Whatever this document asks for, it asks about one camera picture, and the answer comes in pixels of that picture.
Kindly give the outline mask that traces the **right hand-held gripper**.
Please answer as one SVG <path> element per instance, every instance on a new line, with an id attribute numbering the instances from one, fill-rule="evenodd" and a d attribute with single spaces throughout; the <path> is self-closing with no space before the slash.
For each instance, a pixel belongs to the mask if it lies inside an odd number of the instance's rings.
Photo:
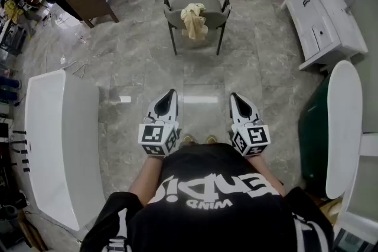
<path id="1" fill-rule="evenodd" d="M 231 93 L 229 105 L 232 147 L 242 156 L 260 155 L 271 143 L 271 137 L 258 108 L 239 93 Z"/>

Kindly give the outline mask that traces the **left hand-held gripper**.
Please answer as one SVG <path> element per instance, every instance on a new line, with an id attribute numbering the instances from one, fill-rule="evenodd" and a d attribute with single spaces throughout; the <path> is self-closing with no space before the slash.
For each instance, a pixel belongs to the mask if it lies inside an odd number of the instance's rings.
<path id="1" fill-rule="evenodd" d="M 174 89 L 150 103 L 138 130 L 138 144 L 148 156 L 163 158 L 175 152 L 179 140 L 177 116 L 178 94 Z"/>

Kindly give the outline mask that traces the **pale yellow clothes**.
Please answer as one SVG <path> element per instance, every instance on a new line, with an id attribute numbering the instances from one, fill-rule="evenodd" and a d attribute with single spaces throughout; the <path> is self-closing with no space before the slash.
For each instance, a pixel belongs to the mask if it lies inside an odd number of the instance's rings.
<path id="1" fill-rule="evenodd" d="M 183 36 L 195 41 L 204 40 L 208 27 L 205 24 L 206 18 L 201 16 L 205 11 L 204 4 L 190 3 L 181 11 L 181 20 L 184 22 L 184 28 L 181 30 Z"/>

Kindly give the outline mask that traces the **grey chair with black legs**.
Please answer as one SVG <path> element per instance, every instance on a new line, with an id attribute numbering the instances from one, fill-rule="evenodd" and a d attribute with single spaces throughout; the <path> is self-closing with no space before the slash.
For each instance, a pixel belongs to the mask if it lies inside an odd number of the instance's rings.
<path id="1" fill-rule="evenodd" d="M 201 13 L 206 18 L 206 25 L 209 30 L 221 29 L 216 54 L 220 54 L 226 22 L 231 12 L 230 0 L 164 0 L 164 15 L 167 20 L 174 54 L 177 54 L 173 30 L 182 30 L 184 22 L 181 20 L 181 11 L 190 3 L 204 4 L 206 10 Z"/>

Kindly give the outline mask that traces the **person's right forearm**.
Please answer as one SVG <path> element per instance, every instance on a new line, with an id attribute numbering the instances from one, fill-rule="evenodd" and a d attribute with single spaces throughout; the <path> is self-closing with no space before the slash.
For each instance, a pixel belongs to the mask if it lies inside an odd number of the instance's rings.
<path id="1" fill-rule="evenodd" d="M 284 186 L 270 171 L 261 155 L 248 157 L 247 160 L 283 197 L 286 195 Z"/>

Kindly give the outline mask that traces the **person's left forearm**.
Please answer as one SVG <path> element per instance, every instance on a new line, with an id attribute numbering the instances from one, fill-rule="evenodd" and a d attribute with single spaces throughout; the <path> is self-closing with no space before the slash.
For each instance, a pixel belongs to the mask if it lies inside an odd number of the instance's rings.
<path id="1" fill-rule="evenodd" d="M 129 192 L 135 194 L 143 206 L 146 206 L 155 196 L 162 163 L 163 158 L 161 157 L 147 157 L 138 176 L 129 188 Z"/>

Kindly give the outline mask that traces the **person's black printed t-shirt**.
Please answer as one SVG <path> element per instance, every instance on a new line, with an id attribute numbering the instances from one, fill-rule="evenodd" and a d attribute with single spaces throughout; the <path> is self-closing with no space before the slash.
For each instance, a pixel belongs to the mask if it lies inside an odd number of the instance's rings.
<path id="1" fill-rule="evenodd" d="M 283 197 L 225 143 L 163 158 L 155 196 L 112 193 L 80 252 L 331 252 L 334 231 L 299 187 Z"/>

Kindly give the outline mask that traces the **white table left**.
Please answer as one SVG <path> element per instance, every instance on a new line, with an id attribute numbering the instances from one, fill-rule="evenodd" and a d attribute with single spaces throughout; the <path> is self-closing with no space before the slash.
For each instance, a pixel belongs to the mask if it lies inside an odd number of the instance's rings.
<path id="1" fill-rule="evenodd" d="M 105 204 L 98 114 L 95 84 L 64 70 L 29 79 L 24 122 L 35 202 L 40 211 L 76 231 Z"/>

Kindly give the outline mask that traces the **white vanity cabinet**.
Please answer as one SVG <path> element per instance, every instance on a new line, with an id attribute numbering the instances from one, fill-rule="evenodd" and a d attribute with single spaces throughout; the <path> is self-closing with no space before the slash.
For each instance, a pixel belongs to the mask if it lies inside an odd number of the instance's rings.
<path id="1" fill-rule="evenodd" d="M 363 35 L 344 0 L 284 0 L 301 43 L 304 62 L 330 66 L 356 54 L 368 53 Z"/>

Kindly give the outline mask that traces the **black metal rack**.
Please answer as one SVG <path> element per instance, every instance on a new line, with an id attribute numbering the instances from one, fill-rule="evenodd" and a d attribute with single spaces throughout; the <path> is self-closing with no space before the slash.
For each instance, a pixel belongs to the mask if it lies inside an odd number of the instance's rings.
<path id="1" fill-rule="evenodd" d="M 0 30 L 0 50 L 17 57 L 22 52 L 22 46 L 27 37 L 26 30 L 11 20 L 7 20 Z"/>

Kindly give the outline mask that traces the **yellow checked cloth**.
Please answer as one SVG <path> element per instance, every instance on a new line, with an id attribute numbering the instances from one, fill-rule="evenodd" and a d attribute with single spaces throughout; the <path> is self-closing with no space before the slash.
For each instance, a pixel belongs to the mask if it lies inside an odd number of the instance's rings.
<path id="1" fill-rule="evenodd" d="M 11 20 L 14 24 L 19 23 L 19 18 L 23 16 L 24 10 L 14 0 L 1 0 L 1 5 L 7 19 Z"/>

